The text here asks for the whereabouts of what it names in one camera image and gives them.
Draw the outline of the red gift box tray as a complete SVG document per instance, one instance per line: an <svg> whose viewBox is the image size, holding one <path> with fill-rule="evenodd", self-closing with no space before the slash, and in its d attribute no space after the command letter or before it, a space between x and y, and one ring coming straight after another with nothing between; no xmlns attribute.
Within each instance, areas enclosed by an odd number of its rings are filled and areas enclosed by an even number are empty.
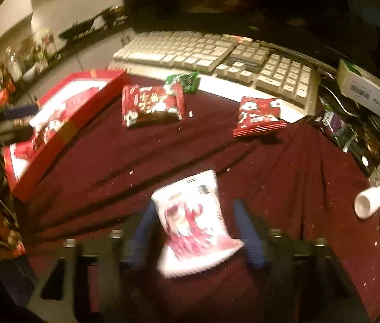
<svg viewBox="0 0 380 323"><path fill-rule="evenodd" d="M33 136L4 148L12 195L27 201L67 144L129 83L123 70L91 69L70 74L41 97L39 112L29 120Z"/></svg>

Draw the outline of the red white snack packet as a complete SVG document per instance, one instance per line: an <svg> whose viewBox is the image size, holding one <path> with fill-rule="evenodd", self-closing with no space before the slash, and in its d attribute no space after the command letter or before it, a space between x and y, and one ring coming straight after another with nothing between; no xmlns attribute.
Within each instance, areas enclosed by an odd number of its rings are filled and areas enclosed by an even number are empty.
<svg viewBox="0 0 380 323"><path fill-rule="evenodd" d="M287 128L287 122L281 119L281 105L280 98L242 97L233 137L261 136Z"/></svg>

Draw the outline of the white pink snack packet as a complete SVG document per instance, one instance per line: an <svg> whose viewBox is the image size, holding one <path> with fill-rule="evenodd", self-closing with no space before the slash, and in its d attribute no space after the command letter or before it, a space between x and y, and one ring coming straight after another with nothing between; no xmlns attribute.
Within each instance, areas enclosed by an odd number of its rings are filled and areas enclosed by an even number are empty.
<svg viewBox="0 0 380 323"><path fill-rule="evenodd" d="M159 188L151 200L167 235L157 264L165 278L209 270L244 245L227 231L213 170Z"/></svg>

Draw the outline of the white green medicine box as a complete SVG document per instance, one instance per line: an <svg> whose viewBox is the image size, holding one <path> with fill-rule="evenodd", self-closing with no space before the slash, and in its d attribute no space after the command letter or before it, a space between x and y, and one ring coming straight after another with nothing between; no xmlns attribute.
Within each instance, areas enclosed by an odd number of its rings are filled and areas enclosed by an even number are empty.
<svg viewBox="0 0 380 323"><path fill-rule="evenodd" d="M341 94L380 117L380 79L346 59L340 59L336 79Z"/></svg>

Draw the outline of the dark red tablecloth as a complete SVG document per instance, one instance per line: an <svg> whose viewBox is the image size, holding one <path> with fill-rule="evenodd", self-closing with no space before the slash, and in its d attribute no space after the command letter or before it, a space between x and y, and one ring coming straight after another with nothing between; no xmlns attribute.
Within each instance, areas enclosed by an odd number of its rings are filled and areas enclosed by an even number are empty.
<svg viewBox="0 0 380 323"><path fill-rule="evenodd" d="M145 208L156 188L212 169L231 235L232 202L241 198L291 238L325 238L377 319L379 218L354 213L368 180L353 157L304 120L275 136L235 139L237 103L198 92L185 104L192 117L127 130L117 100L73 139L18 213L35 272L65 239L101 236Z"/></svg>

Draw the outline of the beige computer keyboard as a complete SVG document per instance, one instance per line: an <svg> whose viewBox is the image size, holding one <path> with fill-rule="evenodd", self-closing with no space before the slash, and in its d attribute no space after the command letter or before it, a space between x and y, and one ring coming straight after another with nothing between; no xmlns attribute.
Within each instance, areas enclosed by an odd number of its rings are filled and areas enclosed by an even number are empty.
<svg viewBox="0 0 380 323"><path fill-rule="evenodd" d="M316 111L320 76L304 55L230 34L152 31L137 34L113 54L109 69L165 80L197 72L199 90L232 101L280 98L281 117L293 123Z"/></svg>

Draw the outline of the small green candy packet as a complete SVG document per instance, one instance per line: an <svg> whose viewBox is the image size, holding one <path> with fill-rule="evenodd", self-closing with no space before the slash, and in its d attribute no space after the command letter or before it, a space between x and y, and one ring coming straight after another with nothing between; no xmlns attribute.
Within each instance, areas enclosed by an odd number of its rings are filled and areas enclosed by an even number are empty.
<svg viewBox="0 0 380 323"><path fill-rule="evenodd" d="M180 85L183 93L195 93L200 83L199 72L173 74L166 78L166 85Z"/></svg>

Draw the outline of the red flower snack packet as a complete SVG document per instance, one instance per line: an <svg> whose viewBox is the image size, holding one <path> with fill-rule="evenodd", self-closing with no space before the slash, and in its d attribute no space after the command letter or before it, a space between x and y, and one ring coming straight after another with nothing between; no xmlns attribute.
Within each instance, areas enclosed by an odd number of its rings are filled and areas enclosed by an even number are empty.
<svg viewBox="0 0 380 323"><path fill-rule="evenodd" d="M121 97L121 117L125 127L145 122L182 120L184 91L179 83L141 87L125 85Z"/></svg>

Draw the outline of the small white bottle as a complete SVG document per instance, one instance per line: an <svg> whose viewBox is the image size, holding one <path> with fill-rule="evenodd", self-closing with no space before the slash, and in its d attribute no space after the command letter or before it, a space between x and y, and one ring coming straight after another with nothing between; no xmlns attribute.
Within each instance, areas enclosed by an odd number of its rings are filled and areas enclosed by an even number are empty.
<svg viewBox="0 0 380 323"><path fill-rule="evenodd" d="M354 211L359 219L368 219L380 208L380 186L369 187L354 200Z"/></svg>

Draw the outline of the dark purple snack packet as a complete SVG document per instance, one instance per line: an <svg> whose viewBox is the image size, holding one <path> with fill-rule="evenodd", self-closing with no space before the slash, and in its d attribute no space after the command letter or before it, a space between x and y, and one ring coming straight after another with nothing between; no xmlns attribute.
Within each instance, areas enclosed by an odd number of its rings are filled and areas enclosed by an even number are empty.
<svg viewBox="0 0 380 323"><path fill-rule="evenodd" d="M315 114L309 122L321 130L343 152L349 151L351 143L357 137L352 126L332 110L323 109Z"/></svg>

